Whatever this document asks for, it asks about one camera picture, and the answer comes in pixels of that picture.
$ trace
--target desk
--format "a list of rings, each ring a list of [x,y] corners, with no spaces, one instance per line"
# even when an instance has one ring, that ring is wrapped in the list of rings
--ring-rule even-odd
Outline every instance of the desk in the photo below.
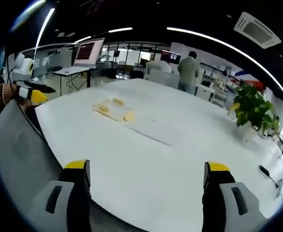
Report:
[[[60,95],[62,96],[62,77],[71,77],[72,75],[79,74],[79,73],[87,73],[87,87],[91,87],[90,78],[92,76],[92,71],[96,68],[95,65],[83,67],[83,66],[71,66],[68,68],[63,68],[56,72],[52,72],[54,75],[60,76]]]
[[[118,97],[145,117],[177,128],[182,139],[167,146],[92,111]],[[256,137],[244,144],[234,136],[226,110],[191,94],[142,79],[116,81],[65,95],[36,107],[45,138],[59,163],[90,160],[91,195],[102,208],[150,232],[201,231],[204,163],[227,165],[260,200],[267,218],[280,206],[275,180],[283,178],[277,145]]]

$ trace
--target air conditioner vent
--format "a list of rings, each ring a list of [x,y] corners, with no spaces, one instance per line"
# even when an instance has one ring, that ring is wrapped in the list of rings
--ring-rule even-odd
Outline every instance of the air conditioner vent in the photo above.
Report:
[[[234,30],[265,49],[281,43],[281,40],[265,24],[252,15],[242,12]]]

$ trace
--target black ceiling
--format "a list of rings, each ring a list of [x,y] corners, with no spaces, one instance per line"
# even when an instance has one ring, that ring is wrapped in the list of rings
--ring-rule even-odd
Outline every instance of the black ceiling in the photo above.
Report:
[[[37,11],[11,39],[15,51],[34,47],[41,25],[50,8],[52,15],[39,45],[74,42],[89,35],[105,41],[178,42],[222,57],[245,69],[283,99],[274,81],[247,58],[216,42],[180,32],[175,27],[200,32],[222,40],[253,57],[269,70],[283,86],[283,4],[268,1],[185,1],[185,0],[59,0],[49,1]],[[245,11],[266,24],[281,43],[262,49],[233,30]],[[111,29],[133,27],[126,32],[106,33]],[[75,32],[72,37],[58,37]]]

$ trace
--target green leaves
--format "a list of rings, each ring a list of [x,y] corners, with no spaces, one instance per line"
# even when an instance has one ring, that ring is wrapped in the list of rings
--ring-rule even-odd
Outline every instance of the green leaves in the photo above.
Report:
[[[263,132],[269,128],[278,129],[279,119],[276,119],[273,105],[270,101],[265,101],[254,86],[241,80],[237,93],[234,99],[234,104],[238,106],[235,109],[237,126],[250,121],[253,127],[256,127],[257,130],[262,129]]]

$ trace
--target potted plant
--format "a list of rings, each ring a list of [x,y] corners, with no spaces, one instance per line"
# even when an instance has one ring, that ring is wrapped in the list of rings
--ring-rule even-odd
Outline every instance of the potted plant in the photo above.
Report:
[[[229,113],[236,112],[238,135],[245,142],[250,142],[258,131],[264,134],[272,129],[276,133],[279,127],[279,118],[270,101],[265,101],[258,90],[243,80],[237,88],[237,96]]]

